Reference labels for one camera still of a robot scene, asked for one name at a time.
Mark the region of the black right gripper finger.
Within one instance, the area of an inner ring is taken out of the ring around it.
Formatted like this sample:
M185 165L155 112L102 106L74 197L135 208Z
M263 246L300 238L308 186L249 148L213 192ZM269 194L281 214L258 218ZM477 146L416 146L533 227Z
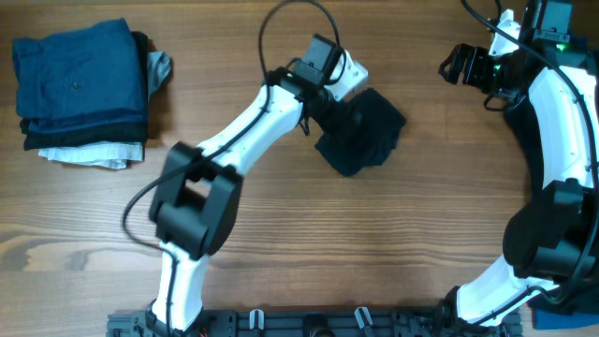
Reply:
M457 65L465 62L471 54L471 46L461 43L454 47L452 52L443 61L443 66Z
M442 76L442 78L451 84L457 84L460 78L460 75L463 72L463 66L456 65L440 65L438 73Z

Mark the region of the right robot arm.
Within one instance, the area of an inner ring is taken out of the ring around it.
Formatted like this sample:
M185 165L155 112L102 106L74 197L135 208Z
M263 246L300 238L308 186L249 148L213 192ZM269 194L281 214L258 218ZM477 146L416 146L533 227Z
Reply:
M520 22L501 9L488 48L459 44L440 65L445 81L503 101L532 187L500 257L442 302L447 328L496 327L526 303L539 329L598 320L598 56L572 36L572 8L532 1Z

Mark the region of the dark green t-shirt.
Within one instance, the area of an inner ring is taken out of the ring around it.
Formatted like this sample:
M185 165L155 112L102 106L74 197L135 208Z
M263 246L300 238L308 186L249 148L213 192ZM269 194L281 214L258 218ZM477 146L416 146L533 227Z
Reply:
M396 149L406 123L404 116L373 88L347 102L333 103L315 120L323 135L314 147L344 177L383 165Z

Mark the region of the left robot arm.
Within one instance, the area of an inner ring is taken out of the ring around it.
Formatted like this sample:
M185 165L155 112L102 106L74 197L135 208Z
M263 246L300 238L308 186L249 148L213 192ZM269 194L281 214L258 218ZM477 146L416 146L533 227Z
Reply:
M149 216L162 249L157 298L148 308L149 329L159 336L190 334L211 256L235 225L245 175L304 116L321 116L355 92L368 70L343 52L330 84L311 83L307 64L272 72L254 101L224 130L196 147L171 148Z

